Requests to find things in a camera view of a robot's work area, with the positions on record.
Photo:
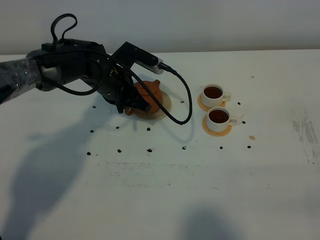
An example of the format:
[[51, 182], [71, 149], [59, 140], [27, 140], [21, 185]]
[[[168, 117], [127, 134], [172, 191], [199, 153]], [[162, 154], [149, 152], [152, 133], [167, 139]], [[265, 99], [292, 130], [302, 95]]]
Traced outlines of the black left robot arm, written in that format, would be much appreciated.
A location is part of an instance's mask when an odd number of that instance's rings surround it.
[[112, 55], [96, 42], [65, 39], [45, 43], [25, 58], [1, 62], [0, 102], [32, 90], [60, 89], [76, 96], [99, 93], [121, 114], [126, 108], [148, 112], [151, 105], [133, 83], [133, 64], [157, 65], [157, 58], [125, 42]]

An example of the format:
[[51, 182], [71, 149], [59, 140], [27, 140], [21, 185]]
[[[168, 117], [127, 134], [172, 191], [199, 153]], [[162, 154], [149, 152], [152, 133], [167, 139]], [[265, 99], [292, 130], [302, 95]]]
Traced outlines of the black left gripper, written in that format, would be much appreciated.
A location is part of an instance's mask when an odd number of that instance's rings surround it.
[[110, 104], [115, 105], [119, 114], [125, 109], [149, 112], [151, 105], [134, 86], [132, 78], [120, 67], [112, 67], [103, 74], [99, 93]]

